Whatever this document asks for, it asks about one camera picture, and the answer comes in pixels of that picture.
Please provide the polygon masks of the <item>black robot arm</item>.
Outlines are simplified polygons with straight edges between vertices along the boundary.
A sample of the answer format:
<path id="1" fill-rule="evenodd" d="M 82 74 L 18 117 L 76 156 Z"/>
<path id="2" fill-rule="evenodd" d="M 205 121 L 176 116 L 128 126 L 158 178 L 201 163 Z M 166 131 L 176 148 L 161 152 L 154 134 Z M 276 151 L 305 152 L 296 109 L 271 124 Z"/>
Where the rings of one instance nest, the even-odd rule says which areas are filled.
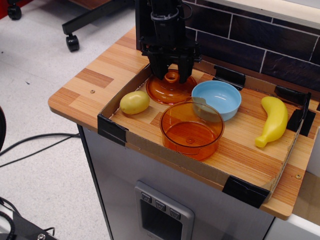
<path id="1" fill-rule="evenodd" d="M 201 61 L 200 44 L 186 35 L 185 21 L 192 15 L 192 7 L 181 0 L 135 2 L 136 48 L 148 58 L 157 78 L 163 79 L 169 66 L 176 64 L 183 84 L 194 63 Z"/>

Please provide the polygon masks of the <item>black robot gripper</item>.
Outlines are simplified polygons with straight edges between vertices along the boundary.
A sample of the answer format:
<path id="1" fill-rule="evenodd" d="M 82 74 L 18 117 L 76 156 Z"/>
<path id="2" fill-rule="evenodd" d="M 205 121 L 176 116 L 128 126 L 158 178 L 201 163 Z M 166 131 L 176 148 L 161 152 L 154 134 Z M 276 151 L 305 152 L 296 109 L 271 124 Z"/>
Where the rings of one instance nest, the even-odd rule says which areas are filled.
<path id="1" fill-rule="evenodd" d="M 200 44 L 186 35 L 185 21 L 192 17 L 192 8 L 188 14 L 183 7 L 146 7 L 139 15 L 141 52 L 160 80 L 174 62 L 178 63 L 179 83 L 184 84 L 192 74 L 194 62 L 202 59 Z"/>

